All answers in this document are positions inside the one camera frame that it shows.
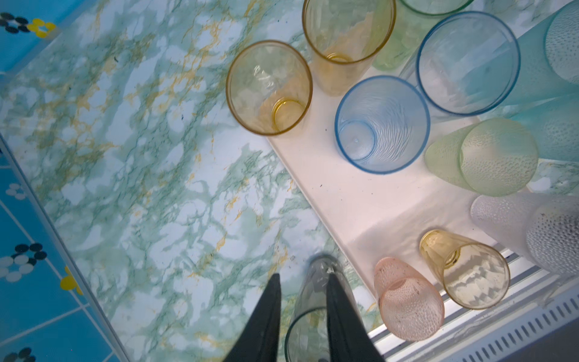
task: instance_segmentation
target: yellow glass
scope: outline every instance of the yellow glass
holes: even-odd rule
[[[312,101],[306,60],[278,41],[257,42],[233,60],[225,94],[235,119],[247,130],[275,136],[294,128]]]
[[[394,0],[305,0],[302,24],[312,73],[326,94],[341,96],[362,77],[395,18]]]
[[[455,302],[469,309],[485,309],[507,293],[511,272],[494,248],[442,230],[427,232],[420,253],[430,271]]]

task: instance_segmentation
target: vent slot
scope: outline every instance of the vent slot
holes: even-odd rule
[[[578,288],[558,295],[548,309],[536,307],[444,362],[499,362],[514,351],[578,318],[579,295],[575,294]]]

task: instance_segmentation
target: white tray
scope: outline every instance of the white tray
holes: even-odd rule
[[[370,68],[363,78],[385,74]],[[374,294],[378,260],[396,257],[435,278],[418,245],[428,230],[439,228],[488,245],[496,242],[476,227],[470,206],[477,194],[431,174],[419,157],[388,175],[365,173],[350,164],[335,142],[334,117],[341,97],[329,97],[314,84],[312,104],[302,124],[269,141],[342,252]],[[428,145],[478,118],[431,127]]]

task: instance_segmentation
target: marble pattern surface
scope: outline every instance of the marble pattern surface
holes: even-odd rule
[[[220,361],[275,272],[284,336],[311,255],[346,262],[225,102],[229,64],[249,44],[306,54],[302,4],[101,0],[0,93],[0,132],[134,361]],[[475,4],[531,25],[556,9]],[[565,167],[576,176],[561,192],[577,190]],[[538,189],[563,182],[544,169]],[[373,297],[346,273],[366,328],[378,326]]]

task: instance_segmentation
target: drinking glass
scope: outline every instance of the drinking glass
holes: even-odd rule
[[[428,147],[424,160],[446,182],[483,195],[506,196],[531,180],[538,151],[520,123],[493,118],[440,138]]]
[[[295,302],[294,316],[285,335],[288,362],[330,361],[326,289],[330,274],[342,285],[354,310],[358,311],[352,289],[340,262],[330,255],[314,257]]]
[[[579,92],[579,0],[552,14],[519,39],[521,73],[504,105]]]
[[[374,67],[383,71],[400,66],[420,45],[424,36],[440,20],[466,8],[472,0],[399,0],[396,26]]]
[[[303,32],[316,83],[343,95],[374,61],[394,28],[394,0],[305,0]]]
[[[531,132],[539,157],[579,162],[579,93],[528,109],[512,120]]]
[[[444,322],[444,303],[436,288],[403,261],[380,260],[374,271],[374,288],[384,325],[399,338],[421,341]]]
[[[579,275],[579,196],[480,196],[471,217],[494,240],[543,269]]]
[[[442,230],[427,232],[420,253],[430,271],[455,302],[469,309],[485,309],[507,293],[511,272],[494,248]]]
[[[375,76],[342,98],[334,131],[345,158],[362,171],[402,170],[422,153],[430,133],[424,98],[400,78]]]
[[[433,122],[479,115],[497,107],[515,85],[521,54],[512,31],[481,12],[436,24],[400,78],[426,98]]]
[[[227,104],[240,125],[263,136],[294,128],[312,101],[313,82],[304,58],[278,41],[257,42],[234,60],[225,83]]]

